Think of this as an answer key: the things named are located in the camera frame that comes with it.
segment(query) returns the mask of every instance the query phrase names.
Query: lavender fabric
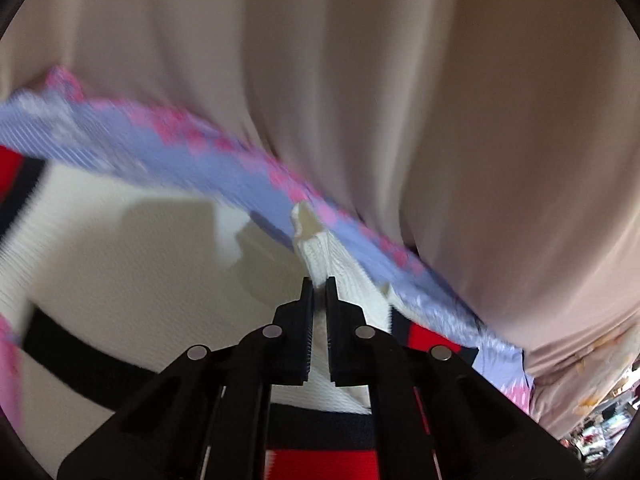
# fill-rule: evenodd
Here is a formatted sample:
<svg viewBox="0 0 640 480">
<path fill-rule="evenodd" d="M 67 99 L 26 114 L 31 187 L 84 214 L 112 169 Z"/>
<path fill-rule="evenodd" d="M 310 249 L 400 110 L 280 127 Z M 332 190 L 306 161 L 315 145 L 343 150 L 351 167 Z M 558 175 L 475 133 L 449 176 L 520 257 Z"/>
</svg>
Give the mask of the lavender fabric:
<svg viewBox="0 0 640 480">
<path fill-rule="evenodd" d="M 41 94 L 20 90 L 0 104 L 0 144 L 142 186 L 221 196 L 289 247 L 290 211 L 307 200 L 375 284 L 390 283 L 430 330 L 479 348 L 474 367 L 528 407 L 522 350 L 484 325 L 411 251 L 368 229 L 274 158 L 193 114 L 129 100 L 89 100 L 72 74 L 54 68 Z"/>
</svg>

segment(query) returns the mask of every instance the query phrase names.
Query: silver pin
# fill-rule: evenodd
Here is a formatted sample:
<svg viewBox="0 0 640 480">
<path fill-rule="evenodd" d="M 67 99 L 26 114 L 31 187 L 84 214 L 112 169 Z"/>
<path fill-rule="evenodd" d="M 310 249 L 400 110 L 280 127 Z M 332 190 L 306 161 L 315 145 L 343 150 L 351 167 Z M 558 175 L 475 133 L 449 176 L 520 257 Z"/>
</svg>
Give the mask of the silver pin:
<svg viewBox="0 0 640 480">
<path fill-rule="evenodd" d="M 361 325 L 356 329 L 356 336 L 360 339 L 371 339 L 376 335 L 376 329 L 369 325 Z"/>
<path fill-rule="evenodd" d="M 275 339 L 282 335 L 282 328 L 277 325 L 267 325 L 262 329 L 262 335 L 269 339 Z"/>
<path fill-rule="evenodd" d="M 187 357 L 192 361 L 199 361 L 207 356 L 207 348 L 202 345 L 192 346 L 187 350 Z"/>
<path fill-rule="evenodd" d="M 438 361 L 447 361 L 451 358 L 452 352 L 444 345 L 437 345 L 431 349 L 431 355 Z"/>
</svg>

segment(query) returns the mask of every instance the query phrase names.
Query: red stripe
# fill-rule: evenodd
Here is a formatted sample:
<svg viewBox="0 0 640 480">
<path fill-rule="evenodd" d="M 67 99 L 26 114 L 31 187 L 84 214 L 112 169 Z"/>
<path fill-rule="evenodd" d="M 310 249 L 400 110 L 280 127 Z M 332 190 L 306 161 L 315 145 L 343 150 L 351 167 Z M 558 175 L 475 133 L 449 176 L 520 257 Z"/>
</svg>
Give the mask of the red stripe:
<svg viewBox="0 0 640 480">
<path fill-rule="evenodd" d="M 455 353 L 462 350 L 462 346 L 452 343 L 446 337 L 432 332 L 423 326 L 411 323 L 411 328 L 409 329 L 409 341 L 407 343 L 409 348 L 428 352 L 437 345 L 444 345 Z"/>
<path fill-rule="evenodd" d="M 378 480 L 375 451 L 272 451 L 268 480 Z"/>
<path fill-rule="evenodd" d="M 2 200 L 14 184 L 20 171 L 24 157 L 0 146 L 0 200 Z"/>
</svg>

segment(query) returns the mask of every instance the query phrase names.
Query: beige curtain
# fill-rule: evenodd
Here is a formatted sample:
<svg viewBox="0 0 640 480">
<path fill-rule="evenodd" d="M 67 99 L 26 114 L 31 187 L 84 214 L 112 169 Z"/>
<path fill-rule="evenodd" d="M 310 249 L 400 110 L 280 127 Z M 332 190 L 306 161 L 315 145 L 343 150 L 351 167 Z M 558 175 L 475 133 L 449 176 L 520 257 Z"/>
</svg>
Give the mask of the beige curtain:
<svg viewBox="0 0 640 480">
<path fill-rule="evenodd" d="M 420 256 L 548 374 L 640 301 L 640 44 L 614 0 L 27 0 L 49 66 L 182 105 Z"/>
</svg>

